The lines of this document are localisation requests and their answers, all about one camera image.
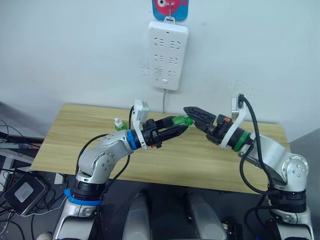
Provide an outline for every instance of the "white bottle cap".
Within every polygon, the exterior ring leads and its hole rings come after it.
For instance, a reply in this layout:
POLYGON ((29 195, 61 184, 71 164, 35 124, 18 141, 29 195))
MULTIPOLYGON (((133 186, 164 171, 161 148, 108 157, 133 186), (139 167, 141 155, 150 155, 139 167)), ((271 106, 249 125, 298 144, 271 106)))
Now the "white bottle cap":
POLYGON ((119 119, 119 118, 117 118, 117 117, 114 119, 114 124, 115 124, 115 126, 116 126, 117 128, 121 128, 121 127, 124 125, 124 123, 122 122, 122 120, 119 119))

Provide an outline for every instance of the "green ring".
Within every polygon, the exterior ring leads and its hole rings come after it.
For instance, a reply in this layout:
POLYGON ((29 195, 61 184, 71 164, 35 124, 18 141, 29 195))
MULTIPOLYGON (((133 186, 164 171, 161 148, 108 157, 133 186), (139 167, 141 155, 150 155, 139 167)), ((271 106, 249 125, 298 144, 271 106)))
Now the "green ring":
POLYGON ((239 138, 239 140, 236 142, 236 145, 234 146, 233 151, 238 152, 242 144, 244 143, 244 141, 247 139, 249 135, 250 135, 250 132, 244 131, 241 137, 239 138))

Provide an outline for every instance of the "table surface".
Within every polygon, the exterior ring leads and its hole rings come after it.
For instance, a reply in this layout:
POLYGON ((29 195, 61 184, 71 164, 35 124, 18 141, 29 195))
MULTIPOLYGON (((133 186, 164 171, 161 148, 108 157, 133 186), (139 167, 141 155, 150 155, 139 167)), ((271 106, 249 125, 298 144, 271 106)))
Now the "table surface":
MULTIPOLYGON (((83 145, 97 135, 113 133, 114 118, 127 120, 128 114, 126 109, 63 105, 31 169, 74 175, 83 145)), ((150 112, 148 119, 167 116, 170 114, 150 112)), ((251 122, 244 122, 241 127, 253 131, 251 122)), ((259 130, 289 149, 280 125, 260 123, 259 130)), ((124 166, 126 159, 118 162, 111 178, 124 166)), ((138 149, 131 155, 130 164, 119 179, 253 193, 240 177, 239 162, 236 152, 212 144, 202 131, 192 126, 181 136, 165 141, 161 148, 138 149)), ((255 187, 267 189, 267 178, 262 170, 246 163, 244 172, 255 187)))

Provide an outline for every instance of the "white power strip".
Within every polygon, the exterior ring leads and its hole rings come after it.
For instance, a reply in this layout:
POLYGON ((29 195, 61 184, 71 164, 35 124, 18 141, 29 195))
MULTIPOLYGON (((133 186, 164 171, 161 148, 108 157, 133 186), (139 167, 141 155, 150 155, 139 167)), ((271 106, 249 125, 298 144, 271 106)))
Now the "white power strip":
POLYGON ((189 35, 188 28, 152 21, 148 32, 152 84, 157 88, 178 90, 189 35))

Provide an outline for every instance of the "white wall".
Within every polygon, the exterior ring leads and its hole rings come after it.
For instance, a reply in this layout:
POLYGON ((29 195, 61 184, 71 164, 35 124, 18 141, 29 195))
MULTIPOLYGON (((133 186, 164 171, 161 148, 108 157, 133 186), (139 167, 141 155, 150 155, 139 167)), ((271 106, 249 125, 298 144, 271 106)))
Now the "white wall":
MULTIPOLYGON (((151 0, 2 0, 0 118, 44 136, 63 103, 160 112, 149 84, 151 0)), ((261 122, 288 140, 320 127, 318 0, 190 0, 189 44, 166 111, 230 115, 247 94, 261 122)))

